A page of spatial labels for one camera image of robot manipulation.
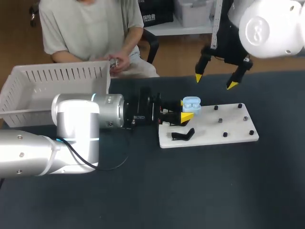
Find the white board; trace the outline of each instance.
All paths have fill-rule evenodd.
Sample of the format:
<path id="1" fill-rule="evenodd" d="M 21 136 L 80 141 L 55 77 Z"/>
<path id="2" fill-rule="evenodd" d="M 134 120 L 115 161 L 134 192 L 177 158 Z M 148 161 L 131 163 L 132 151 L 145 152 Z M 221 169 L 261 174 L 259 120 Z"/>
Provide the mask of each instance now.
<path id="1" fill-rule="evenodd" d="M 177 148 L 189 146 L 207 146 L 229 143 L 253 142 L 259 136 L 244 104 L 238 108 L 238 104 L 203 106 L 201 113 L 195 116 L 187 126 L 170 126 L 169 123 L 159 125 L 159 141 L 161 148 Z M 195 134 L 189 141 L 173 141 L 172 132 L 187 134 L 191 128 Z"/>

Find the white t-shirt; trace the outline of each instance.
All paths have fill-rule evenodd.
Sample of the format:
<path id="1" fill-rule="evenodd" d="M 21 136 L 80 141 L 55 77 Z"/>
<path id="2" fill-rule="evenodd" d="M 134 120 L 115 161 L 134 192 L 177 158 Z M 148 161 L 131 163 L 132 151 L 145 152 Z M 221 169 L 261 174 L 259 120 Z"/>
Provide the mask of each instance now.
<path id="1" fill-rule="evenodd" d="M 40 18 L 47 54 L 68 51 L 83 61 L 121 50 L 128 29 L 143 27 L 138 0 L 41 0 Z M 135 47 L 131 55 L 139 54 Z"/>

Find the black chair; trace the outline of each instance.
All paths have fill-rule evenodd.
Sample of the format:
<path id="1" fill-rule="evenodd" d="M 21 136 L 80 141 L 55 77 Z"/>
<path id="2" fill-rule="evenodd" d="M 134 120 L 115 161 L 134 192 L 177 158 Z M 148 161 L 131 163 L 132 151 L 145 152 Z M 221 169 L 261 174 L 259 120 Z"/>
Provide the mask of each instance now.
<path id="1" fill-rule="evenodd" d="M 30 25 L 31 27 L 36 27 L 36 18 L 39 14 L 39 2 L 33 4 L 30 7 L 29 13 L 31 15 Z M 150 46 L 147 62 L 153 63 L 154 58 L 156 57 L 157 51 L 159 49 L 158 38 L 146 29 L 144 29 L 143 31 L 143 38 L 149 43 Z"/>

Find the person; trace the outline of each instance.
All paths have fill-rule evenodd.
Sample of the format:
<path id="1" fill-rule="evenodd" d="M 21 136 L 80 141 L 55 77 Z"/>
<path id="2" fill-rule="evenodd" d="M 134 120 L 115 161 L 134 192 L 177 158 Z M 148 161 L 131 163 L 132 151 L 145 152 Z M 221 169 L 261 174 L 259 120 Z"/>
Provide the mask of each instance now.
<path id="1" fill-rule="evenodd" d="M 143 34 L 138 0 L 41 0 L 44 51 L 54 62 L 118 59 L 114 77 L 157 77 L 140 58 Z"/>

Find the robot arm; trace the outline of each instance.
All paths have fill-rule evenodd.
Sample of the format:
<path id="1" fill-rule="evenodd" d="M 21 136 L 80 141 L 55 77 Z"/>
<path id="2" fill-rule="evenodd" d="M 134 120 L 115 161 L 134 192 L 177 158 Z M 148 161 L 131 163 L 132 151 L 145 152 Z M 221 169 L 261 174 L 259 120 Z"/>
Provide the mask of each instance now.
<path id="1" fill-rule="evenodd" d="M 273 58 L 298 54 L 305 44 L 304 0 L 219 0 L 222 10 L 217 45 L 204 47 L 196 65 L 200 81 L 212 56 L 238 66 L 227 89 L 241 83 L 253 63 L 249 54 Z"/>
<path id="2" fill-rule="evenodd" d="M 85 100 L 58 105 L 57 135 L 67 140 L 82 158 L 99 161 L 99 106 Z M 0 177 L 80 174 L 94 169 L 57 140 L 18 130 L 0 131 Z"/>
<path id="3" fill-rule="evenodd" d="M 229 19 L 257 58 L 297 55 L 305 45 L 305 8 L 295 0 L 236 0 Z"/>
<path id="4" fill-rule="evenodd" d="M 163 114 L 167 109 L 172 113 Z M 181 101 L 162 103 L 161 96 L 142 88 L 125 101 L 120 94 L 60 94 L 51 108 L 57 138 L 67 141 L 81 160 L 62 141 L 19 130 L 0 130 L 0 177 L 81 174 L 98 169 L 99 129 L 125 128 L 163 122 L 185 125 L 192 117 L 183 113 Z"/>

